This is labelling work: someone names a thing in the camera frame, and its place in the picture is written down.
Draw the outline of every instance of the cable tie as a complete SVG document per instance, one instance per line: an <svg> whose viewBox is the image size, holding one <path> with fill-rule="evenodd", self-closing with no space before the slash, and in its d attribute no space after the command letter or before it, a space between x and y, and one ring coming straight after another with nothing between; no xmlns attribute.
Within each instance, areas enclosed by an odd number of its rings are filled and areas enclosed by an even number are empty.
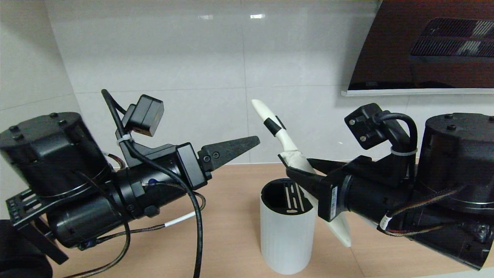
<svg viewBox="0 0 494 278"><path fill-rule="evenodd" d="M126 140L129 140L131 142L134 142L134 138L132 138L132 136L130 136L130 134L124 134L122 136L122 138L120 138L120 139L117 140L117 145L120 146L120 143L123 142L123 141L126 141Z"/></svg>
<svg viewBox="0 0 494 278"><path fill-rule="evenodd" d="M391 153L394 155L398 155L398 156L411 156L411 155L416 154L417 151L418 151L418 149L415 149L414 151L409 151L409 152L397 152L397 151L393 150L393 147L391 147Z"/></svg>

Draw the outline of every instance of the wire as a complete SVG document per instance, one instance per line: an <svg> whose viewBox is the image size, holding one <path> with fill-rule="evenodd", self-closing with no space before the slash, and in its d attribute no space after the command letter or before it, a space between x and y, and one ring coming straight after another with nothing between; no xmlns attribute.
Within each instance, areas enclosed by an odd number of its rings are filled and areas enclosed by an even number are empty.
<svg viewBox="0 0 494 278"><path fill-rule="evenodd" d="M204 197L202 194L197 193L197 192L194 192L194 194L196 196L198 196L202 200L201 210L203 210L204 207L206 207L206 197ZM166 223L163 223L163 224L154 225L154 226L147 227L147 228L142 228L142 229L130 230L130 233L157 231L157 230L163 229L165 227L170 227L171 225L177 224L177 223L182 222L182 221L184 221L186 219L189 219L192 216L194 216L195 214L196 214L196 212L193 211L191 213L188 213L188 214L183 215L181 217L175 218L175 219L173 219L171 221L168 221ZM107 235L107 236L103 236L103 237L97 238L96 239L96 244L103 243L103 242L105 242L107 240L110 240L112 238L115 238L115 237L118 237L118 236L121 236L121 235L124 235L124 234L125 234L125 232L118 232L118 233L114 233L114 234L111 234L111 235Z"/></svg>
<svg viewBox="0 0 494 278"><path fill-rule="evenodd" d="M101 94L103 95L103 98L106 101L106 104L108 108L110 109L110 113L112 114L112 118L115 121L115 124L117 125L117 130L120 134L121 137L125 135L125 129L124 125L122 124L122 120L118 116L117 110L115 108L114 100L112 101L112 97L110 93L103 89L101 90ZM194 211L196 213L196 223L197 223L197 248L196 248L196 262L195 262L195 267L194 267L194 278L199 278L201 274L201 263L202 263L202 258L203 258L203 219L201 215L201 210L199 207L199 203L197 201L196 196L194 195L193 191L185 184L185 182L173 171L159 165L158 163L154 162L153 160L147 158L143 154L141 154L139 151L135 149L133 144L129 142L129 140L124 140L123 141L127 149L129 150L129 153L142 161L143 163L148 164L152 168L154 168L157 171L160 171L164 173L165 175L171 177L174 179L180 186L182 186L186 191L187 194L189 195L192 205L194 206Z"/></svg>
<svg viewBox="0 0 494 278"><path fill-rule="evenodd" d="M385 233L387 235L391 236L410 236L410 235L416 235L420 233L425 233L425 232L431 232L431 231L436 231L448 226L453 226L458 224L458 222L453 222L453 223L441 223L438 225L431 225L431 226L422 226L418 227L417 230L386 230Z"/></svg>
<svg viewBox="0 0 494 278"><path fill-rule="evenodd" d="M410 149L408 151L415 151L417 149L418 132L417 125L413 119L402 113L380 114L374 118L374 121L378 124L388 120L402 120L407 124L410 133ZM415 180L415 155L409 156L408 173L410 180L413 182Z"/></svg>
<svg viewBox="0 0 494 278"><path fill-rule="evenodd" d="M115 160L118 164L119 164L119 167L121 169L124 169L125 168L125 161L121 158L119 158L118 156L114 155L114 154L111 154L111 153L107 153L105 151L102 151L102 153L108 157L110 157L111 159Z"/></svg>
<svg viewBox="0 0 494 278"><path fill-rule="evenodd" d="M466 185L460 185L456 187L451 187L444 189L442 191L439 191L437 193L434 193L432 195L425 196L424 198L421 198L418 201L412 201L412 202L406 202L403 204L400 204L398 206L393 207L391 210L389 210L386 213L387 217L393 217L397 214L403 213L405 211L408 211L410 209L415 209L423 206L427 206L433 203L437 203L451 195L454 195L460 191L462 191Z"/></svg>
<svg viewBox="0 0 494 278"><path fill-rule="evenodd" d="M423 206L427 206L433 203L437 203L449 196L452 196L454 194L459 193L463 189L465 189L466 185L459 185L456 187L451 187L444 189L442 191L439 191L435 194L425 196L424 198L421 198L418 201L412 201L412 202L406 202L403 204L400 204L398 206L393 207L390 209L383 217L383 220L381 220L381 224L379 225L380 228L384 231L385 234L392 235L392 236L407 236L407 235L415 235L419 233L425 233L425 232L430 232L430 231L435 231L442 229L444 227L450 226L450 225L456 225L458 222L454 223L440 223L437 225L431 225L431 226L422 226L422 227L417 227L417 229L413 230L389 230L387 229L388 223L391 221L391 219L400 214L404 213L408 210L411 209L416 209L420 208Z"/></svg>
<svg viewBox="0 0 494 278"><path fill-rule="evenodd" d="M102 273L104 271L107 271L109 270L110 268L112 268L113 266L115 266L117 263L119 263L125 256L125 254L127 253L128 251L128 248L130 247L130 227L128 226L128 221L125 219L125 213L124 211L122 210L122 208L117 205L117 203L115 202L115 200L109 196L98 184L96 184L90 177L86 176L84 173L82 172L79 172L79 171L76 171L76 173L78 173L79 175L81 175L82 177L84 177L88 182L90 182L96 189L98 189L98 191L100 192L100 194L102 196L104 196L108 202L113 206L113 208L115 208L118 213L119 213L119 217L120 217L120 220L123 224L123 226L125 227L125 245L123 246L123 249L122 251L120 252L120 254L110 263L102 266L102 267L98 267L98 268L95 268L95 269L92 269L92 270L89 270L89 271L84 271L84 272L81 272L81 273L77 273L77 274L74 274L74 275L70 275L70 276L67 276L67 277L64 277L64 278L82 278L82 277L90 277L90 276L93 276L93 275L96 275L96 274L99 274L99 273Z"/></svg>
<svg viewBox="0 0 494 278"><path fill-rule="evenodd" d="M110 94L108 94L108 95L109 95L109 97L110 97L110 99L111 99L111 101L112 101L112 103L113 103L113 106L114 106L114 107L115 107L115 108L116 108L116 109L117 109L120 113L122 113L123 115L125 115L125 113L127 113L127 111L126 111L123 107L121 107L121 106L120 106L120 104L119 104L119 103L118 103L118 102L117 102L117 101L116 101L116 100L115 100L115 99L114 99L114 98L113 98Z"/></svg>

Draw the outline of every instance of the white pen holder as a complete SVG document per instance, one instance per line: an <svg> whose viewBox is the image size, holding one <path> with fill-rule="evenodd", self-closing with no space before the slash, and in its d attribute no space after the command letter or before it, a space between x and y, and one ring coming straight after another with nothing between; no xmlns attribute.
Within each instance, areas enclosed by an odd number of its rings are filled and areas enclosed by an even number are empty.
<svg viewBox="0 0 494 278"><path fill-rule="evenodd" d="M290 179L274 180L261 191L261 252L280 274L295 274L310 261L316 210Z"/></svg>

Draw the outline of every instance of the wooden tabletop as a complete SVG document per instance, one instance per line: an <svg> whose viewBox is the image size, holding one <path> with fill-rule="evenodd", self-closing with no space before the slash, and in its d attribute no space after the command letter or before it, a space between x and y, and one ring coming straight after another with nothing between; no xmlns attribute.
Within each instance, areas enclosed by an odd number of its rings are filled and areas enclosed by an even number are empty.
<svg viewBox="0 0 494 278"><path fill-rule="evenodd" d="M259 239L259 194L271 180L285 177L281 164L227 165L199 191L207 198L203 210L204 254L201 277L286 278L263 261ZM161 208L154 218L130 223L131 229L152 226L191 212L187 197ZM406 238L389 237L353 213L346 213L352 247L345 248L318 219L309 265L293 278L416 277L469 270L468 267ZM69 260L53 265L54 277L93 269L112 261L124 236L95 248L66 250ZM122 261L96 277L192 277L196 253L196 222L189 219L160 231L133 234ZM490 256L485 266L494 266Z"/></svg>

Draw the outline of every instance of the white tile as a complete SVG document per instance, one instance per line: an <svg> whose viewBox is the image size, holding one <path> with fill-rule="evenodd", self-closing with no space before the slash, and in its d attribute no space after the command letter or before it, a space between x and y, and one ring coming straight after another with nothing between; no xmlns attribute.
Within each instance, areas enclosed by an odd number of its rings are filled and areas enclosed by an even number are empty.
<svg viewBox="0 0 494 278"><path fill-rule="evenodd" d="M419 151L422 145L425 121L428 118L459 112L494 115L494 95L410 96L406 114L411 116L417 124Z"/></svg>
<svg viewBox="0 0 494 278"><path fill-rule="evenodd" d="M247 87L350 82L374 1L244 2Z"/></svg>
<svg viewBox="0 0 494 278"><path fill-rule="evenodd" d="M133 133L145 146L190 142L195 152L203 145L248 136L245 89L153 91L145 94L164 102L165 113L153 137ZM125 109L137 103L141 93L112 93ZM104 151L122 157L116 144L115 124L100 93L80 93L82 116L94 139ZM248 153L231 163L249 163Z"/></svg>
<svg viewBox="0 0 494 278"><path fill-rule="evenodd" d="M372 102L383 110L404 112L408 97L342 97L340 90L339 86L250 88L247 100L266 103L307 157L351 160L359 155L381 158L389 154L389 142L363 150L343 119L359 106ZM251 163L279 162L280 143L264 127L250 103L247 110L249 134L258 135L261 140L261 145L251 151Z"/></svg>
<svg viewBox="0 0 494 278"><path fill-rule="evenodd" d="M52 1L76 93L245 86L239 1Z"/></svg>
<svg viewBox="0 0 494 278"><path fill-rule="evenodd" d="M43 1L1 2L0 110L73 92Z"/></svg>
<svg viewBox="0 0 494 278"><path fill-rule="evenodd" d="M6 130L9 126L40 115L47 115L51 112L67 111L79 112L79 105L73 94L0 110L0 132ZM0 204L5 204L6 199L26 189L27 185L1 156L0 169ZM0 206L0 208L0 216L2 219L8 218L8 214L6 210L4 210L3 205Z"/></svg>

